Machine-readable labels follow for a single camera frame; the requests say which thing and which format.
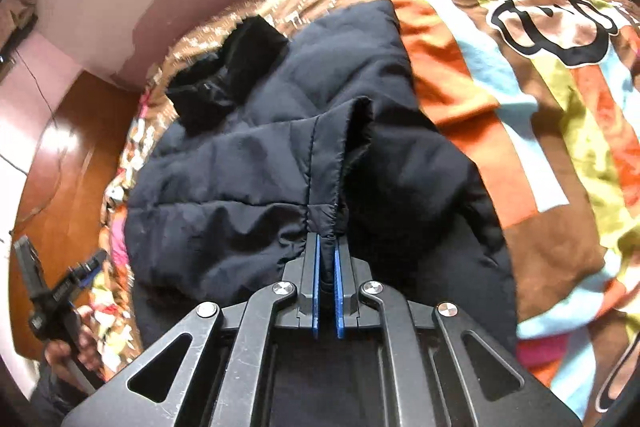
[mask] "triangular cutout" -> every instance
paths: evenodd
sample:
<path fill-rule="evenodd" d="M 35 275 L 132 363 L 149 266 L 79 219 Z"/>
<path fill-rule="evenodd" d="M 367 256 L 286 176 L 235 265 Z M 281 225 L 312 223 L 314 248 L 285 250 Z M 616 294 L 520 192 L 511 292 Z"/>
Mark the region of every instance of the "triangular cutout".
<path fill-rule="evenodd" d="M 179 335 L 129 380 L 127 383 L 129 390 L 156 403 L 164 402 L 184 356 L 191 346 L 191 340 L 191 335 L 188 333 Z"/>
<path fill-rule="evenodd" d="M 500 400 L 519 391 L 523 382 L 514 375 L 471 331 L 462 334 L 482 394 L 488 401 Z"/>

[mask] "striped blanket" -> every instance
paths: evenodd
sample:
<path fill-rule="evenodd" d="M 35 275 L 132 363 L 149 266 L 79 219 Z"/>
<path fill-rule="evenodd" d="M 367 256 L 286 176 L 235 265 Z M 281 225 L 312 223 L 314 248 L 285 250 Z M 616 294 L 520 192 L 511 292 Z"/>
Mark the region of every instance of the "striped blanket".
<path fill-rule="evenodd" d="M 103 207 L 106 374 L 139 351 L 126 194 L 175 118 L 164 88 L 248 14 L 292 36 L 363 0 L 243 0 L 184 36 L 143 96 Z M 628 0 L 392 0 L 423 112 L 479 168 L 513 259 L 518 357 L 585 425 L 640 354 L 640 13 Z"/>

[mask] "folded black garment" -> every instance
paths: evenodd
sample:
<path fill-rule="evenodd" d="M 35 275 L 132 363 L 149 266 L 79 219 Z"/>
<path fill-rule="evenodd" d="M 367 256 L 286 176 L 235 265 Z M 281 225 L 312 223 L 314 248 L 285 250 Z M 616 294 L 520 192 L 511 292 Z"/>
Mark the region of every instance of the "folded black garment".
<path fill-rule="evenodd" d="M 241 302 L 337 235 L 408 299 L 449 300 L 515 346 L 510 258 L 474 163 L 418 108 L 388 0 L 291 42 L 244 20 L 168 87 L 179 118 L 140 171 L 125 238 L 148 345 L 201 301 Z"/>

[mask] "wooden board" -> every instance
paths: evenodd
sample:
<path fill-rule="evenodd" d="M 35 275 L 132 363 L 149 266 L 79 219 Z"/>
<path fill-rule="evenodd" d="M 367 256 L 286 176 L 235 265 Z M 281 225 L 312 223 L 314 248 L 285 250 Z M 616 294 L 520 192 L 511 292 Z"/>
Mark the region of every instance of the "wooden board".
<path fill-rule="evenodd" d="M 49 122 L 40 137 L 20 199 L 17 223 L 34 208 L 50 203 L 33 219 L 17 225 L 14 239 L 22 234 L 29 236 L 40 254 L 49 286 L 68 266 L 84 261 L 98 247 L 102 195 L 116 173 L 138 97 L 138 93 L 82 72 L 55 112 L 59 131 Z M 60 185 L 54 195 L 59 143 L 68 144 L 68 149 L 62 157 Z M 79 299 L 79 303 L 85 302 L 86 294 Z M 39 359 L 42 344 L 27 325 L 31 303 L 13 254 L 9 263 L 9 307 L 15 350 L 24 357 Z"/>

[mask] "black cable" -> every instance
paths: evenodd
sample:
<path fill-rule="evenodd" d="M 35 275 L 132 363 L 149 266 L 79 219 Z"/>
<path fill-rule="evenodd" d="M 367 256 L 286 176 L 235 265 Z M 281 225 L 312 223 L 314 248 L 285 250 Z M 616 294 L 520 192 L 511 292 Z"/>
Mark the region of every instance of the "black cable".
<path fill-rule="evenodd" d="M 20 169 L 15 163 L 13 163 L 9 158 L 7 158 L 6 156 L 2 155 L 1 153 L 0 153 L 0 158 L 2 158 L 9 165 L 11 165 L 15 170 L 20 171 L 25 176 L 27 175 L 27 171 L 25 171 L 24 169 Z"/>
<path fill-rule="evenodd" d="M 51 106 L 49 104 L 49 101 L 47 100 L 47 97 L 44 96 L 44 93 L 42 92 L 42 89 L 40 89 L 40 83 L 38 82 L 38 79 L 33 74 L 33 71 L 31 71 L 30 68 L 28 67 L 27 63 L 22 58 L 22 55 L 20 55 L 20 52 L 18 50 L 15 50 L 15 54 L 18 55 L 18 57 L 20 58 L 20 61 L 24 65 L 24 67 L 27 69 L 27 71 L 29 71 L 29 74 L 31 75 L 31 78 L 33 78 L 33 81 L 36 83 L 36 87 L 38 88 L 38 92 L 40 93 L 40 96 L 44 100 L 44 103 L 47 104 L 47 108 L 49 109 L 49 114 L 50 114 L 50 120 L 53 123 L 53 127 L 55 127 L 56 139 L 58 139 L 58 134 L 59 134 L 58 122 L 56 121 L 56 118 L 53 115 L 53 109 L 51 108 Z M 68 149 L 68 143 L 65 144 L 65 148 L 62 151 L 59 149 L 58 143 L 56 143 L 56 148 L 58 149 L 58 174 L 56 176 L 56 183 L 54 184 L 53 191 L 52 191 L 51 195 L 49 196 L 49 198 L 47 198 L 47 200 L 43 204 L 41 204 L 41 206 L 35 206 L 34 208 L 32 208 L 29 211 L 29 214 L 27 214 L 25 217 L 21 217 L 20 219 L 17 219 L 15 221 L 14 230 L 19 225 L 23 225 L 24 223 L 28 223 L 31 219 L 33 219 L 35 216 L 37 216 L 39 213 L 41 213 L 43 210 L 45 210 L 45 208 L 47 208 L 51 204 L 51 201 L 53 201 L 53 198 L 56 197 L 56 194 L 58 193 L 58 189 L 60 188 L 60 184 L 62 183 L 62 160 L 66 155 L 66 150 Z M 9 234 L 12 237 L 14 235 L 14 230 L 11 230 L 9 232 Z"/>

